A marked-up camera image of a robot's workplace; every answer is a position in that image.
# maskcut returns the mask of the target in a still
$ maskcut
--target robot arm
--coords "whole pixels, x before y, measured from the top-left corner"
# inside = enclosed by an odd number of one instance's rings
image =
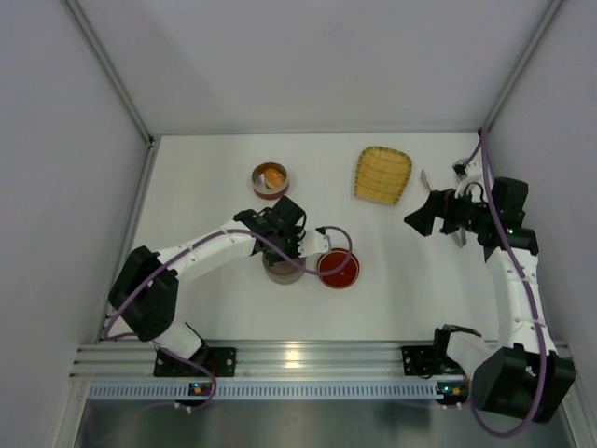
[[[474,330],[444,326],[436,330],[434,338],[437,362],[455,362],[463,369],[471,379],[470,393],[478,409],[524,418],[535,396],[539,369],[535,328],[541,326],[548,369],[534,421],[547,423],[575,380],[576,371],[571,360],[558,357],[545,325],[536,280],[538,244],[535,232],[521,226],[528,186],[518,180],[497,177],[488,194],[493,196],[508,242],[533,291],[537,319],[531,312],[524,284],[502,247],[488,204],[482,199],[474,202],[468,192],[471,184],[482,179],[480,166],[455,165],[454,171],[460,180],[457,189],[431,191],[424,206],[405,217],[405,222],[422,236],[428,236],[433,231],[435,217],[441,217],[444,221],[440,232],[449,234],[463,228],[478,236],[495,290],[499,348],[490,349]]]
[[[139,247],[131,252],[112,287],[110,304],[118,309],[144,279],[167,264],[167,269],[125,309],[122,318],[141,341],[151,341],[203,364],[208,348],[205,341],[189,324],[176,318],[178,289],[234,259],[259,252],[265,254],[270,264],[282,260],[256,235],[282,249],[291,259],[328,252],[329,237],[323,230],[305,231],[305,222],[305,212],[284,196],[273,208],[242,211],[215,232],[184,244],[157,252]]]

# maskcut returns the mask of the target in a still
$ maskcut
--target purple cable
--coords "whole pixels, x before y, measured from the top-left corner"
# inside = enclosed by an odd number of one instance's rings
[[[188,364],[189,366],[197,369],[198,371],[201,371],[202,373],[206,374],[211,382],[212,382],[212,390],[210,391],[209,396],[205,399],[205,401],[200,404],[197,407],[192,408],[192,411],[197,411],[200,408],[207,406],[207,403],[209,403],[212,399],[214,399],[214,395],[215,395],[215,390],[217,388],[217,380],[215,379],[214,375],[208,371],[207,369],[205,369],[202,365],[193,362],[189,359],[184,359],[183,357],[180,357],[179,355],[177,355],[176,353],[168,350],[167,348],[160,348],[160,350],[162,352],[164,352],[165,354],[167,354],[169,357],[173,357],[175,359],[178,359],[180,362],[184,362],[185,364]],[[98,446],[101,445],[102,443],[110,440],[111,438],[113,438],[123,427],[127,426],[130,422],[132,422],[133,420],[137,419],[138,417],[140,417],[143,413],[145,413],[146,411],[149,411],[151,409],[154,408],[159,408],[161,406],[172,406],[173,404],[170,401],[159,401],[157,403],[151,403],[148,404],[147,406],[141,408],[140,410],[136,411],[135,413],[132,413],[131,415],[129,415],[128,417],[126,417],[124,420],[122,420],[120,423],[117,424],[117,426],[112,429],[109,433],[107,433],[105,436],[103,436],[101,439],[99,439],[98,441],[96,441],[93,445],[94,446]]]
[[[218,237],[220,235],[223,235],[223,234],[224,234],[223,231],[216,231],[216,232],[214,232],[212,234],[209,234],[206,237],[201,238],[197,243],[195,243],[193,245],[193,249],[196,249],[200,245],[205,244],[208,241],[211,241],[214,238],[216,238],[216,237]],[[112,317],[110,317],[110,320],[108,321],[107,325],[105,326],[104,332],[102,333],[102,338],[104,340],[106,340],[106,341],[113,341],[114,339],[118,339],[118,338],[123,337],[122,336],[123,334],[127,334],[127,333],[122,333],[122,334],[119,334],[119,335],[116,335],[116,336],[110,336],[110,331],[112,330],[112,327],[114,327],[114,324],[116,323],[116,321],[118,320],[118,318],[122,316],[122,313],[124,313],[124,311],[129,307],[129,305],[131,304],[131,302],[134,301],[135,298],[139,295],[139,293],[141,291],[143,291],[145,289],[145,287],[147,285],[149,285],[149,283],[152,282],[158,275],[160,275],[163,271],[165,271],[170,266],[172,266],[177,261],[179,261],[188,252],[190,252],[189,248],[181,250],[178,254],[174,255],[171,259],[169,259],[168,261],[166,261],[165,263],[163,263],[161,266],[159,266],[158,269],[156,269],[153,273],[151,273],[143,282],[141,282],[139,284],[138,287],[136,287],[133,290],[133,292],[131,293],[131,295],[129,297],[127,297],[127,300],[125,300],[119,306],[119,308],[116,310],[116,312],[114,313],[114,315]]]
[[[488,154],[487,154],[487,151],[488,151],[488,149],[487,149],[487,127],[485,127],[485,126],[481,130],[481,137],[479,140],[479,145],[477,146],[477,149],[475,151],[477,151],[479,149],[479,147],[481,148],[481,155],[482,155],[481,165],[483,168],[483,183],[485,184],[485,190],[487,191],[487,200],[489,203],[490,212],[492,213],[493,223],[495,224],[495,227],[497,228],[497,232],[500,235],[500,240],[502,241],[502,245],[504,245],[504,249],[506,250],[506,252],[509,254],[510,258],[512,259],[512,264],[514,264],[514,268],[516,269],[516,272],[518,273],[518,275],[521,278],[521,281],[524,285],[524,289],[529,298],[529,306],[531,308],[531,315],[533,316],[533,319],[537,320],[539,318],[539,312],[537,310],[537,305],[535,302],[535,295],[533,294],[531,285],[526,280],[526,276],[524,274],[524,270],[522,269],[521,264],[519,263],[518,259],[516,258],[516,255],[514,254],[514,251],[512,250],[512,247],[510,246],[510,243],[507,240],[506,232],[504,231],[504,227],[502,226],[502,223],[500,221],[500,217],[497,213],[497,209],[495,208],[495,203],[493,202],[493,196],[491,194],[492,190],[491,190],[491,185],[489,182],[489,158],[488,158]],[[472,160],[472,158],[474,156],[475,156],[475,153],[473,153],[473,156],[471,156],[469,158],[469,160]],[[497,432],[497,431],[494,431],[493,429],[489,428],[481,420],[480,415],[477,412],[477,408],[475,407],[475,403],[473,403],[473,405],[470,407],[470,409],[473,413],[473,416],[475,417],[475,420],[477,420],[477,423],[481,426],[481,428],[484,431],[491,434],[492,436],[498,437],[500,439],[507,439],[507,438],[518,436],[519,434],[521,434],[528,426],[531,425],[531,422],[533,422],[533,419],[535,418],[537,410],[539,409],[539,405],[541,404],[541,398],[543,396],[543,388],[545,386],[545,377],[546,377],[546,372],[548,369],[548,358],[547,358],[547,353],[546,353],[547,348],[545,345],[545,338],[543,336],[543,331],[541,330],[541,326],[539,324],[535,324],[535,331],[537,333],[537,341],[539,343],[539,375],[538,375],[538,379],[537,379],[537,388],[535,390],[535,396],[533,398],[533,403],[531,404],[531,409],[529,409],[529,412],[526,414],[526,417],[524,417],[524,420],[522,420],[522,422],[517,427],[514,427],[513,429],[510,429],[507,432]]]
[[[230,229],[230,230],[226,230],[226,233],[239,233],[239,234],[243,234],[243,235],[250,235],[250,236],[258,239],[263,244],[268,245],[280,257],[282,257],[283,259],[285,259],[286,261],[288,261],[293,266],[301,269],[305,273],[310,273],[311,275],[327,276],[327,275],[333,275],[334,273],[339,273],[342,269],[344,269],[344,266],[346,266],[348,264],[348,262],[351,260],[351,257],[353,255],[353,240],[351,239],[351,236],[348,234],[348,232],[345,231],[344,229],[341,229],[340,227],[336,227],[336,226],[325,226],[324,230],[339,231],[340,233],[342,233],[346,237],[346,241],[348,242],[348,253],[346,254],[346,258],[340,264],[340,266],[338,266],[337,268],[334,268],[334,269],[332,269],[330,271],[324,271],[322,273],[317,272],[317,271],[313,271],[311,269],[307,269],[304,266],[301,266],[300,264],[296,263],[293,259],[291,259],[290,257],[288,257],[282,251],[282,249],[280,249],[274,243],[271,243],[267,238],[264,238],[263,236],[261,236],[261,235],[259,235],[257,233],[254,233],[252,231],[246,231],[246,230],[243,230],[243,229]],[[197,241],[195,244],[193,244],[193,246],[191,248],[192,248],[192,250],[195,250],[200,245],[204,245],[208,241],[211,241],[211,240],[217,238],[218,236],[222,236],[224,234],[225,233],[223,231],[215,231],[214,233],[210,233],[209,235],[201,238],[199,241]],[[160,273],[162,273],[163,271],[165,271],[166,269],[168,269],[168,267],[172,266],[174,263],[176,263],[177,261],[179,261],[182,257],[184,257],[190,251],[191,251],[191,249],[189,249],[189,248],[181,250],[178,254],[176,254],[171,259],[169,259],[168,261],[166,261],[165,263],[163,263],[161,266],[159,266],[158,269],[156,269],[153,273],[151,273],[143,282],[141,282],[139,284],[138,287],[136,287],[134,289],[134,291],[131,293],[131,295],[127,298],[127,300],[125,300],[119,306],[119,308],[116,310],[116,312],[114,313],[114,315],[112,315],[112,317],[108,321],[107,325],[105,326],[104,332],[102,333],[102,338],[104,340],[106,340],[106,341],[114,341],[115,339],[119,339],[119,338],[124,337],[124,335],[128,336],[130,334],[130,333],[121,333],[121,334],[118,334],[116,336],[110,336],[110,331],[114,327],[114,324],[116,323],[116,321],[118,320],[118,318],[129,307],[129,305],[132,303],[132,301],[135,300],[135,298],[139,295],[139,293],[141,291],[143,291],[145,289],[145,287],[147,285],[149,285],[149,283],[152,282],[158,275],[160,275]]]
[[[207,406],[207,404],[212,399],[214,399],[215,390],[217,389],[217,380],[215,379],[214,374],[211,373],[210,371],[208,371],[207,369],[205,369],[201,364],[198,364],[198,363],[193,362],[193,361],[191,361],[189,359],[185,359],[183,357],[180,357],[175,352],[173,352],[171,350],[168,350],[167,348],[160,347],[160,350],[162,352],[164,352],[166,355],[168,355],[169,357],[173,357],[174,359],[177,359],[180,362],[184,362],[185,364],[188,364],[190,367],[194,367],[195,369],[197,369],[201,373],[204,373],[205,375],[207,375],[210,378],[210,380],[212,380],[212,390],[210,391],[209,396],[207,397],[207,399],[205,399],[205,401],[202,404],[200,404],[199,406],[193,408],[193,410],[197,411],[200,408],[204,408],[205,406]]]
[[[480,149],[481,149],[481,139],[479,139],[479,142],[477,143],[477,147],[475,147],[475,150],[473,150],[473,153],[464,162],[464,166],[468,166],[470,164],[470,162],[472,162],[473,159],[475,159],[477,157],[477,153],[479,152]]]

